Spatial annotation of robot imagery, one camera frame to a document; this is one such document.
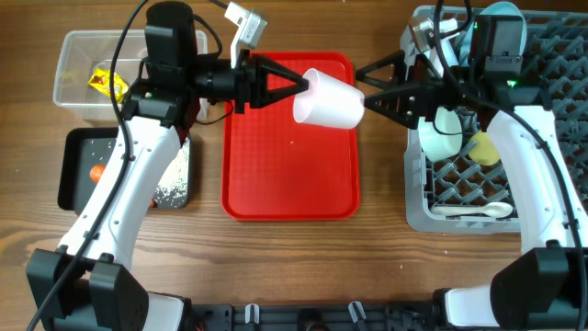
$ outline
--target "yellow wrapper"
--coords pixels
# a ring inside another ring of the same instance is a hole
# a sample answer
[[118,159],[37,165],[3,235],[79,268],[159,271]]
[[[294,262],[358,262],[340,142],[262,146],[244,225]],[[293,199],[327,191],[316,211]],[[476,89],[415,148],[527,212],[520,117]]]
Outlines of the yellow wrapper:
[[[102,70],[96,68],[88,84],[100,91],[107,97],[110,97],[110,70]],[[114,73],[114,97],[117,102],[122,102],[125,93],[129,90],[129,86],[125,83],[117,73]]]

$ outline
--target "yellow object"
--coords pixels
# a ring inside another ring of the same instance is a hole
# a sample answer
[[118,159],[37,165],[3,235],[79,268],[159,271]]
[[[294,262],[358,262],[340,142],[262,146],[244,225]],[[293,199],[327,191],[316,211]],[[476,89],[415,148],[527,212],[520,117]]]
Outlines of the yellow object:
[[[96,68],[88,84],[105,96],[110,97],[110,70]],[[122,102],[128,90],[129,86],[127,83],[117,73],[114,73],[114,97],[117,102]]]
[[500,161],[498,151],[490,141],[487,132],[477,132],[470,141],[478,142],[478,145],[469,152],[469,157],[477,164],[491,166]]

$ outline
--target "orange ball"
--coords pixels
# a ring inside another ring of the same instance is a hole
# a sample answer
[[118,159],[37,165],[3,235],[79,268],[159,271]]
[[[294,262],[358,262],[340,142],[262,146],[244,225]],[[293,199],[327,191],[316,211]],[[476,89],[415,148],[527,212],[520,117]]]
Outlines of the orange ball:
[[102,174],[104,174],[104,169],[106,169],[105,165],[94,165],[92,167],[92,170],[90,170],[90,178],[92,178],[93,182],[97,183],[100,181]]

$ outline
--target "clear plastic container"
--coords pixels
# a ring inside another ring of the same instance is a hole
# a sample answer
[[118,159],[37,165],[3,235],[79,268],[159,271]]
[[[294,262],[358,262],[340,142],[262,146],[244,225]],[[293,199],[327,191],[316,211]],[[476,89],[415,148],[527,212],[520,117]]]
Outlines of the clear plastic container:
[[[65,36],[55,73],[53,102],[83,120],[116,120],[110,98],[88,85],[96,68],[108,70],[121,30],[72,31]],[[207,36],[197,30],[198,53],[208,52]],[[116,72],[126,82],[137,77],[139,62],[147,56],[145,31],[129,30],[117,60]],[[208,102],[200,100],[199,119],[206,118]]]

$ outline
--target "white cup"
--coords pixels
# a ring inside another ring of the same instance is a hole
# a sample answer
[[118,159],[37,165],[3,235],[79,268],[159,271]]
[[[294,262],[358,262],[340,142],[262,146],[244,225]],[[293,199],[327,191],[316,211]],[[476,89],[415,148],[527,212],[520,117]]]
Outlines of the white cup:
[[433,122],[426,122],[424,121],[424,117],[421,117],[418,127],[419,141],[421,142],[424,155],[431,162],[441,161],[459,153],[463,139],[461,135],[461,122],[455,111],[449,111],[440,107],[437,109],[434,121],[436,127],[441,132],[459,134],[439,134],[433,128]]
[[303,76],[309,89],[294,97],[297,123],[353,129],[364,116],[364,94],[328,74],[309,69]]

